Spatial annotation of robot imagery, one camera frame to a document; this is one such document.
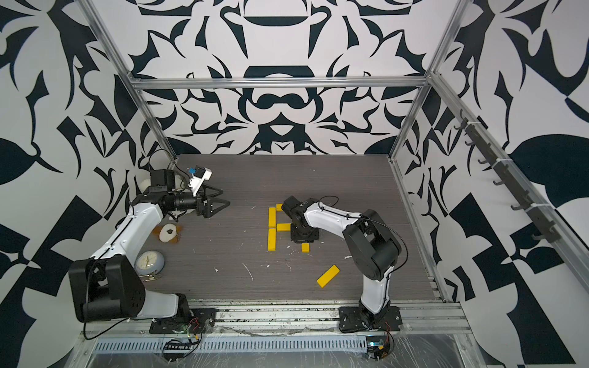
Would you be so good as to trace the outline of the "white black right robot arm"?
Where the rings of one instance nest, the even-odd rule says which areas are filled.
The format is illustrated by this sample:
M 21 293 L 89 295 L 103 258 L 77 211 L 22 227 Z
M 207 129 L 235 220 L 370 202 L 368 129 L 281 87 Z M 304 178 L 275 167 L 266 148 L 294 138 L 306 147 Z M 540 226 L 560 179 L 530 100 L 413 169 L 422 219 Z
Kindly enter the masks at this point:
M 389 289 L 391 275 L 406 248 L 404 240 L 369 209 L 350 213 L 324 204 L 319 199 L 300 201 L 288 197 L 282 211 L 291 219 L 291 240 L 314 242 L 320 231 L 342 238 L 357 269 L 363 275 L 359 306 L 340 311 L 340 331 L 349 333 L 384 329 L 392 315 Z

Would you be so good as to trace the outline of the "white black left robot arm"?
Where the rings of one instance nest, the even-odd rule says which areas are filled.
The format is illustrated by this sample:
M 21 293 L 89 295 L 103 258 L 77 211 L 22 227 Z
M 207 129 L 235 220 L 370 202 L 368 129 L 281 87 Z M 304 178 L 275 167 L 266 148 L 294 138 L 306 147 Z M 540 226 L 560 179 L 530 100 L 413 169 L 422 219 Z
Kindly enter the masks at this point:
M 187 188 L 178 191 L 173 170 L 154 170 L 150 185 L 131 203 L 123 223 L 89 259 L 74 262 L 68 271 L 76 318 L 82 323 L 119 318 L 170 319 L 186 324 L 191 319 L 183 294 L 147 291 L 134 269 L 139 252 L 165 216 L 193 210 L 208 219 L 229 202 L 222 190 L 207 194 L 212 172 L 190 168 Z

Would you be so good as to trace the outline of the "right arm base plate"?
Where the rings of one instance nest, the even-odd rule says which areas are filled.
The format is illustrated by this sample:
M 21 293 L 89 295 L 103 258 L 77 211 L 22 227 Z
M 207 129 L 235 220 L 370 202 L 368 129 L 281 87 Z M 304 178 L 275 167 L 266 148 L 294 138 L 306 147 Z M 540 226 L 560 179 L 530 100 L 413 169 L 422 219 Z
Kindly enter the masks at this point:
M 387 305 L 378 314 L 372 314 L 365 307 L 340 307 L 338 329 L 343 334 L 362 331 L 399 331 L 403 326 L 400 309 Z

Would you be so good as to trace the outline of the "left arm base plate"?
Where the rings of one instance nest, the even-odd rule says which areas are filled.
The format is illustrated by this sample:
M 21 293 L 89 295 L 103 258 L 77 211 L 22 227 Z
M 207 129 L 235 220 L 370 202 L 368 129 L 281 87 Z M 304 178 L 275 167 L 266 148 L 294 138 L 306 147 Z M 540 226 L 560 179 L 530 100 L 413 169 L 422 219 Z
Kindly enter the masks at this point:
M 216 323 L 216 308 L 193 308 L 187 316 L 154 319 L 149 334 L 205 334 Z

